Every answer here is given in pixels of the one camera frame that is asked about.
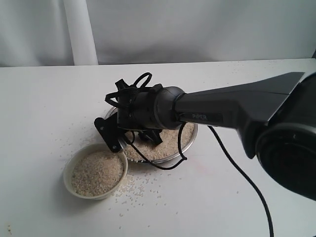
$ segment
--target white table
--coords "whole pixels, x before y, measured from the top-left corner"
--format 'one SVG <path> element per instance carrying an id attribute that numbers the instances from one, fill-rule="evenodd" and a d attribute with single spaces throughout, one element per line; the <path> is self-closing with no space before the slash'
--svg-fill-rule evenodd
<path id="1" fill-rule="evenodd" d="M 145 186 L 143 197 L 131 192 L 95 202 L 67 193 L 61 179 L 67 160 L 102 141 L 93 121 L 110 108 L 105 94 L 116 90 L 118 79 L 132 83 L 146 71 L 153 74 L 151 85 L 193 92 L 291 71 L 309 74 L 316 71 L 316 60 L 1 68 L 1 237 L 268 236 L 257 194 L 205 126 L 199 126 L 188 161 L 177 169 L 131 166 L 135 188 Z M 315 236 L 316 202 L 274 182 L 257 159 L 245 156 L 234 130 L 217 131 L 264 194 L 275 236 Z"/>

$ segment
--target stainless steel bowl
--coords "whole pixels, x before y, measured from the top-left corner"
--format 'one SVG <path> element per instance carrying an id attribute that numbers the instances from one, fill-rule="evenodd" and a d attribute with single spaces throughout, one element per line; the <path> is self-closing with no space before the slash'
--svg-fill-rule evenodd
<path id="1" fill-rule="evenodd" d="M 112 114 L 114 114 L 116 111 L 117 111 L 117 108 L 112 107 L 112 108 L 108 111 L 108 113 L 105 115 L 105 118 L 107 119 L 109 116 L 111 116 Z M 185 152 L 185 151 L 193 144 L 194 140 L 195 140 L 196 137 L 197 137 L 197 134 L 198 134 L 198 125 L 197 125 L 197 124 L 194 124 L 192 137 L 191 137 L 191 139 L 189 140 L 188 144 L 182 149 L 182 152 Z M 169 160 L 175 159 L 175 158 L 177 158 L 177 157 L 179 157 L 179 156 L 180 156 L 180 154 L 179 154 L 179 152 L 177 152 L 177 153 L 175 153 L 175 154 L 173 154 L 173 155 L 170 155 L 170 156 L 167 156 L 167 157 L 165 157 L 165 158 L 163 158 L 163 159 L 156 159 L 156 160 L 153 160 L 152 163 L 155 163 L 155 164 L 164 163 L 164 162 L 167 162 L 167 161 L 169 161 Z M 138 162 L 135 162 L 135 163 L 149 164 L 149 163 L 146 162 L 146 161 L 138 161 Z"/>

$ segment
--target white curtain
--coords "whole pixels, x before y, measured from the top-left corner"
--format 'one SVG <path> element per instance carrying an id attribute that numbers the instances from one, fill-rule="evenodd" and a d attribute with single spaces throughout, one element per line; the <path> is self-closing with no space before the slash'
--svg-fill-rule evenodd
<path id="1" fill-rule="evenodd" d="M 0 0 L 0 66 L 310 58 L 315 0 Z"/>

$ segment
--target bowl of rice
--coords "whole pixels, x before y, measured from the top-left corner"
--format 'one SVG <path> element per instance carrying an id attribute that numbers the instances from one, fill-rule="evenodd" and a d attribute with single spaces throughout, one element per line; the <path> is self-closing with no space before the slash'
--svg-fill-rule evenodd
<path id="1" fill-rule="evenodd" d="M 111 108 L 105 118 L 113 115 L 117 111 L 116 108 Z M 163 130 L 160 133 L 162 143 L 155 146 L 151 143 L 142 141 L 137 133 L 135 133 L 135 147 L 152 163 L 163 163 L 175 159 L 180 156 L 178 151 L 178 133 L 179 130 Z M 187 123 L 181 135 L 181 148 L 185 152 L 194 142 L 198 133 L 198 125 Z M 126 133 L 127 138 L 132 140 L 132 133 Z M 123 153 L 127 159 L 133 162 L 148 164 L 130 145 L 123 144 Z"/>
<path id="2" fill-rule="evenodd" d="M 66 164 L 63 179 L 73 195 L 101 200 L 118 189 L 126 176 L 124 153 L 112 153 L 106 144 L 93 144 L 79 150 Z"/>

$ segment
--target uncooked rice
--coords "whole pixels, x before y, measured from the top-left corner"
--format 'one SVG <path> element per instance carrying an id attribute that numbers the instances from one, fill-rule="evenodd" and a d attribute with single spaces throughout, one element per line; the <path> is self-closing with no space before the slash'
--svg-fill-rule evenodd
<path id="1" fill-rule="evenodd" d="M 124 171 L 122 160 L 111 152 L 96 152 L 74 167 L 71 184 L 77 194 L 94 197 L 112 189 Z"/>
<path id="2" fill-rule="evenodd" d="M 184 126 L 181 136 L 181 148 L 185 147 L 193 134 L 194 124 L 188 123 Z M 160 133 L 162 143 L 158 146 L 142 141 L 138 135 L 135 135 L 134 145 L 149 160 L 163 159 L 178 152 L 178 133 L 179 130 L 163 130 Z M 132 140 L 132 133 L 126 134 L 129 140 Z M 130 146 L 126 146 L 124 153 L 129 160 L 143 162 L 144 159 Z"/>

